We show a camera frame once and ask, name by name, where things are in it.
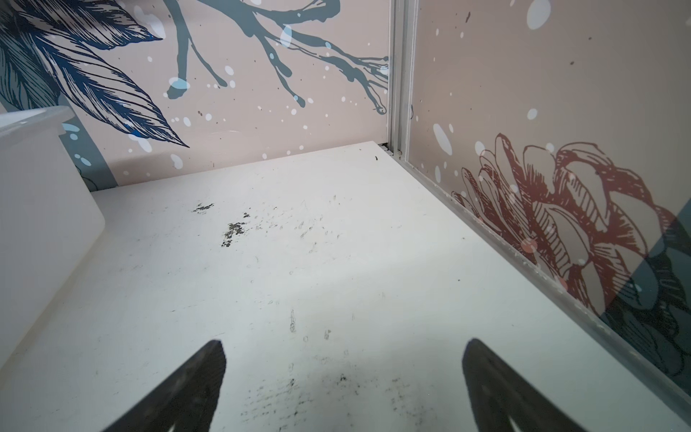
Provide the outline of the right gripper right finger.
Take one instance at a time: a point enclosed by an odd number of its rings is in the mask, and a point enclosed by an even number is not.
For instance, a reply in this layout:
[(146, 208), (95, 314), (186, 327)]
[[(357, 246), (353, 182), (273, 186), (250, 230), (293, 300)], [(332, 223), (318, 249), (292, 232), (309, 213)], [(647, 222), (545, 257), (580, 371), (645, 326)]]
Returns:
[(480, 431), (585, 431), (478, 338), (462, 370)]

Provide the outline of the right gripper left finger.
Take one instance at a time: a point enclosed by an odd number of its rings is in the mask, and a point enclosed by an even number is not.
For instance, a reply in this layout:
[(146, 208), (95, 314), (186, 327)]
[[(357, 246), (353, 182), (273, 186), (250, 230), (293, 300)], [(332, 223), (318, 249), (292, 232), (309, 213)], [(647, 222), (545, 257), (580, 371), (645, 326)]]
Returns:
[(107, 430), (208, 431), (226, 367), (222, 343), (209, 341)]

